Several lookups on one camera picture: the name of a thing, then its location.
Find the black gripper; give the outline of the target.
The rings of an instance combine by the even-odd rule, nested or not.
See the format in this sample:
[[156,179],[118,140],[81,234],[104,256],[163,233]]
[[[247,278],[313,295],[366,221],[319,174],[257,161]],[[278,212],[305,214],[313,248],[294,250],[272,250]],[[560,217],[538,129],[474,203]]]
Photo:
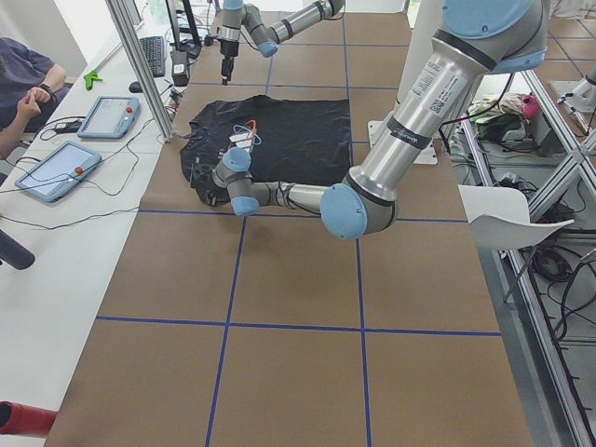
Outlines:
[[238,56],[238,41],[221,39],[220,52],[224,57],[221,66],[222,84],[226,86],[232,80],[233,58]]
[[193,163],[189,183],[197,191],[207,191],[217,188],[218,185],[213,180],[213,166],[204,165],[200,162]]

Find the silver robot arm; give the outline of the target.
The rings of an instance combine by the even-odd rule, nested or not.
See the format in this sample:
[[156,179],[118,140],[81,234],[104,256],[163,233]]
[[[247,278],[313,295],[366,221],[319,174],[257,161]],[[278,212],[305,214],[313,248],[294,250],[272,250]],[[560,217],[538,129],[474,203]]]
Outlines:
[[377,130],[364,161],[324,187],[257,183],[251,154],[237,146],[210,170],[209,197],[226,193],[237,216],[265,206],[317,213],[336,237],[355,239],[393,224],[397,186],[447,121],[461,94],[482,75],[540,65],[547,50],[548,1],[445,1],[432,52],[405,96]]
[[247,31],[256,50],[263,57],[270,58],[278,51],[280,44],[316,23],[331,20],[344,6],[345,2],[340,0],[313,1],[275,24],[266,26],[256,6],[240,0],[224,1],[222,23],[217,33],[220,53],[223,55],[222,84],[227,85],[232,80],[242,29]]

